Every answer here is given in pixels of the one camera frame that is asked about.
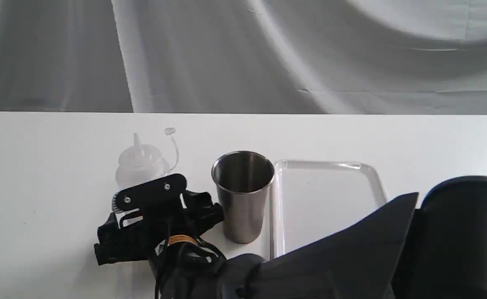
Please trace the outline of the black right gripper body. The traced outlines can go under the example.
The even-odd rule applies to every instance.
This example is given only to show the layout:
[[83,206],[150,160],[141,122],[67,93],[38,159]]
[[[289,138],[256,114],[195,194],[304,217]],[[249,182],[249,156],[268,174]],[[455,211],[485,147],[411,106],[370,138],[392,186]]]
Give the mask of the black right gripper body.
[[143,220],[152,242],[152,256],[160,255],[165,248],[179,243],[193,244],[201,249],[210,249],[210,244],[201,237],[193,237],[185,221],[185,204],[180,199],[180,206],[163,208],[135,209],[127,211],[122,218],[122,227]]

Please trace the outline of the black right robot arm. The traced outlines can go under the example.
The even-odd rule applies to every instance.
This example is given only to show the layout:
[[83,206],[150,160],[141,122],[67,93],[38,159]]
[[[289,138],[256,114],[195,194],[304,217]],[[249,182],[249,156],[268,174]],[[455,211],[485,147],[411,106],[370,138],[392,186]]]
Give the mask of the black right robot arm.
[[272,260],[227,259],[201,235],[223,221],[173,174],[116,193],[99,265],[148,261],[156,299],[487,299],[487,176],[392,199],[356,224]]

